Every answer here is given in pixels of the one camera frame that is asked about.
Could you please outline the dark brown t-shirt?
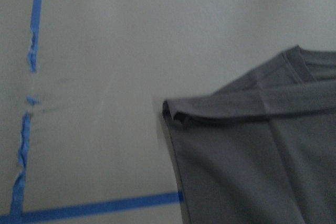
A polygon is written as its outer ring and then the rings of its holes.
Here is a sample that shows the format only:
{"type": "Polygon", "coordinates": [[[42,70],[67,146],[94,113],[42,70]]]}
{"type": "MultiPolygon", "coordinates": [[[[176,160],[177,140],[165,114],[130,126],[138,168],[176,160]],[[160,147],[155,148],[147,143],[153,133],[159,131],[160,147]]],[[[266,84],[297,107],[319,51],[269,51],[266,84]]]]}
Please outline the dark brown t-shirt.
{"type": "Polygon", "coordinates": [[[162,113],[189,223],[335,223],[335,52],[295,46],[162,113]]]}

